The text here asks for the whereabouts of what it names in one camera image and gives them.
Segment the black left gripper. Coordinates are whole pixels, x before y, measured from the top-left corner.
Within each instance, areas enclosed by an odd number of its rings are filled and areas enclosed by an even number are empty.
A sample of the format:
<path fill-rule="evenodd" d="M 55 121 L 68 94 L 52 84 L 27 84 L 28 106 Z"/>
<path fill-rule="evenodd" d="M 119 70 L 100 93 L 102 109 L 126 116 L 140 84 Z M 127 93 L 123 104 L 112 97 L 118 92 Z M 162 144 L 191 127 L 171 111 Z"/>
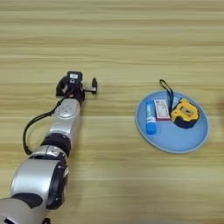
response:
<path fill-rule="evenodd" d="M 92 79 L 91 87 L 84 87 L 82 89 L 82 85 L 74 85 L 69 87 L 67 85 L 67 77 L 64 76 L 59 81 L 56 87 L 56 96 L 63 97 L 64 99 L 71 98 L 77 100 L 78 102 L 84 102 L 85 93 L 91 93 L 92 95 L 96 95 L 97 89 L 98 89 L 98 82 L 95 77 Z"/>

